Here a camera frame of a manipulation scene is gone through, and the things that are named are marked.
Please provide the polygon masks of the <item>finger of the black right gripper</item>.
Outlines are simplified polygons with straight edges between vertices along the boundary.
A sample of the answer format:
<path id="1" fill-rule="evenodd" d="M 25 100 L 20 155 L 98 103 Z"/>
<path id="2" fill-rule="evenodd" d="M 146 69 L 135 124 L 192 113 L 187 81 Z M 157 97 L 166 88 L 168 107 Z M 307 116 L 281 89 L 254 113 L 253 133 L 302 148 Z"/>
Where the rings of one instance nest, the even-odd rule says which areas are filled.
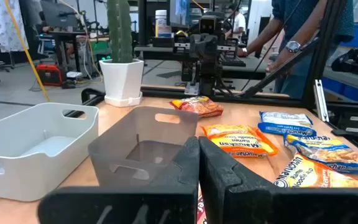
<path id="1" fill-rule="evenodd" d="M 206 58 L 208 60 L 215 60 L 218 54 L 217 50 L 218 39 L 216 37 L 208 37 L 206 40 Z"/>
<path id="2" fill-rule="evenodd" d="M 204 60 L 206 58 L 204 37 L 200 37 L 199 39 L 195 40 L 195 43 L 193 44 L 193 53 L 200 60 Z"/>

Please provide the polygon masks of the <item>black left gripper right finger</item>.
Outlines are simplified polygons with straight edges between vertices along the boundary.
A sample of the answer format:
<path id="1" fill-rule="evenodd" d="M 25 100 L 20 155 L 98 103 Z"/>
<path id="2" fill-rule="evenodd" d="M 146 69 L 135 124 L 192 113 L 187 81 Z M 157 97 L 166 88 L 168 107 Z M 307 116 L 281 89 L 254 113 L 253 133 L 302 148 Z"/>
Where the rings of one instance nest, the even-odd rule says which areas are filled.
<path id="1" fill-rule="evenodd" d="M 358 223 L 358 188 L 281 188 L 200 137 L 208 223 Z"/>

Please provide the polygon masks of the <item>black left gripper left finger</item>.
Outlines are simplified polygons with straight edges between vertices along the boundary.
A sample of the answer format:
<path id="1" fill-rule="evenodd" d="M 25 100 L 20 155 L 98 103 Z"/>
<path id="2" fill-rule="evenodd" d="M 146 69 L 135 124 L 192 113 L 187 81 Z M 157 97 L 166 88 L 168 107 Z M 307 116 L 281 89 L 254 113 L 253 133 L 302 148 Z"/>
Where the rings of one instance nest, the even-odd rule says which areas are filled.
<path id="1" fill-rule="evenodd" d="M 196 223 L 200 144 L 188 138 L 169 165 L 143 186 L 69 186 L 39 203 L 40 223 Z"/>

